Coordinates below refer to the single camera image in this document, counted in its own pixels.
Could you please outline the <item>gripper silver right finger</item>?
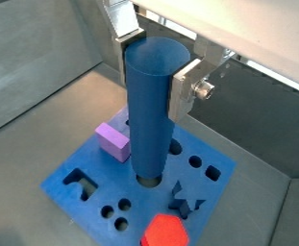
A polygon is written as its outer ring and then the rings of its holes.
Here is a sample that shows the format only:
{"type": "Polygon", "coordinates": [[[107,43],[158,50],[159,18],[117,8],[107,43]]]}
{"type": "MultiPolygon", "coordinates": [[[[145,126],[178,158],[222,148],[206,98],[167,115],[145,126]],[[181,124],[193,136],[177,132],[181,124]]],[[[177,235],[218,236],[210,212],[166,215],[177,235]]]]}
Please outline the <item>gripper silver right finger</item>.
{"type": "Polygon", "coordinates": [[[194,42],[194,59],[174,75],[171,82],[169,118],[178,122],[191,111],[194,99],[208,100],[216,90],[209,82],[212,73],[225,65],[234,52],[197,36],[194,42]]]}

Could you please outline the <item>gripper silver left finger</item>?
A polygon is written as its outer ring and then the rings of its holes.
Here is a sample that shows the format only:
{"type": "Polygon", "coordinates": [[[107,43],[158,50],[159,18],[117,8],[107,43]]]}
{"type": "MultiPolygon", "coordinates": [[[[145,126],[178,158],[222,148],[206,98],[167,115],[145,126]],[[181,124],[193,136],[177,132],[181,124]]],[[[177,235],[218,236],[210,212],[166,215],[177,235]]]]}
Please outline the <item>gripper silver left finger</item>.
{"type": "Polygon", "coordinates": [[[130,0],[97,0],[97,3],[113,35],[119,77],[122,84],[126,85],[125,49],[147,33],[139,26],[134,4],[130,0]]]}

